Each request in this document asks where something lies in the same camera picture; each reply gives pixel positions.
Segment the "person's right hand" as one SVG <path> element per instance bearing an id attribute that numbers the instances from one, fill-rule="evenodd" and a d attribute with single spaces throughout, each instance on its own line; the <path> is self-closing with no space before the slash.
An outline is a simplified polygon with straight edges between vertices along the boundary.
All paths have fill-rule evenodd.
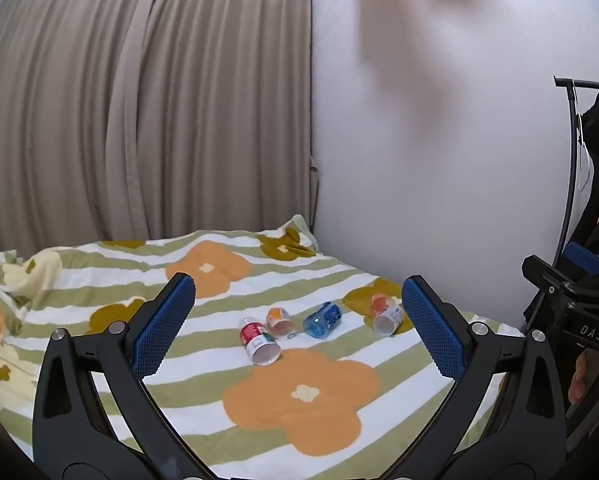
<path id="1" fill-rule="evenodd" d="M 584 351 L 576 360 L 575 372 L 573 374 L 571 384 L 569 385 L 567 397 L 569 398 L 570 404 L 577 404 L 583 400 L 587 389 L 586 374 L 588 371 L 588 366 L 588 352 Z"/>

